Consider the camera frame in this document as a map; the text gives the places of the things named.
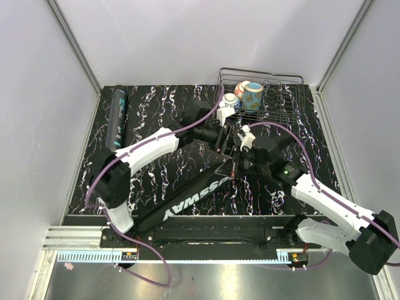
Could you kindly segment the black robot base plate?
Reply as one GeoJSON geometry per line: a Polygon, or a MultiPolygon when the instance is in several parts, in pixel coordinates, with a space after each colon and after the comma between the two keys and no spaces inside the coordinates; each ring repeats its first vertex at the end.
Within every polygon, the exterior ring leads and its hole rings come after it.
{"type": "Polygon", "coordinates": [[[276,257],[276,251],[318,249],[290,228],[293,216],[173,216],[157,225],[135,225],[126,237],[101,230],[100,247],[129,249],[137,239],[170,261],[241,261],[276,257]]]}

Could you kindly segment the black shuttlecock tube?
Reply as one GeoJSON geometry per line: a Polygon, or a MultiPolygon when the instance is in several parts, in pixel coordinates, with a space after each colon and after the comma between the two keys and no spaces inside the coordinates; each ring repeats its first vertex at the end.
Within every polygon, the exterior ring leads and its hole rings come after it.
{"type": "Polygon", "coordinates": [[[122,146],[126,101],[126,88],[124,86],[116,86],[112,93],[111,109],[106,134],[106,148],[111,151],[120,149],[122,146]]]}

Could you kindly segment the black Crossway racket bag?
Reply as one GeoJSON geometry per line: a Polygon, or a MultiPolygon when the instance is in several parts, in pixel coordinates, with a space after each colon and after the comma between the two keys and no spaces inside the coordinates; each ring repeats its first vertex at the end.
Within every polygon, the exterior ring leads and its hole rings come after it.
{"type": "Polygon", "coordinates": [[[201,172],[175,190],[163,203],[139,215],[134,219],[134,230],[139,233],[150,230],[223,188],[233,179],[214,173],[222,163],[201,172]]]}

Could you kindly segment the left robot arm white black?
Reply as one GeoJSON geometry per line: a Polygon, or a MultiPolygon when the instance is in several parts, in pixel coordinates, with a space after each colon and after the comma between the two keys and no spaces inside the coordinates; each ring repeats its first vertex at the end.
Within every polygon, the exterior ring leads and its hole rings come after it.
{"type": "Polygon", "coordinates": [[[230,176],[216,173],[218,167],[213,166],[138,220],[134,220],[128,209],[131,179],[138,171],[196,139],[208,143],[216,151],[227,149],[228,144],[223,142],[228,133],[226,119],[235,113],[236,108],[224,101],[214,107],[197,101],[167,126],[136,144],[97,152],[85,200],[89,201],[95,195],[98,206],[104,209],[108,223],[114,229],[112,238],[119,246],[129,247],[135,239],[134,231],[147,231],[165,222],[231,181],[230,176]]]}

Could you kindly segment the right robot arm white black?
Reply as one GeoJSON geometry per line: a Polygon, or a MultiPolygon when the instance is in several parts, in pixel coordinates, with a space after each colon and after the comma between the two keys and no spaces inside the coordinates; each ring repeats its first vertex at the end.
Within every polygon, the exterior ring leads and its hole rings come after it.
{"type": "Polygon", "coordinates": [[[282,151],[296,136],[237,135],[227,138],[216,150],[229,156],[230,176],[255,174],[292,197],[314,207],[333,221],[332,225],[296,216],[284,231],[285,243],[292,248],[302,243],[318,244],[340,252],[362,271],[377,275],[399,249],[394,217],[387,211],[375,213],[358,206],[320,183],[312,169],[304,169],[282,159],[282,151]]]}

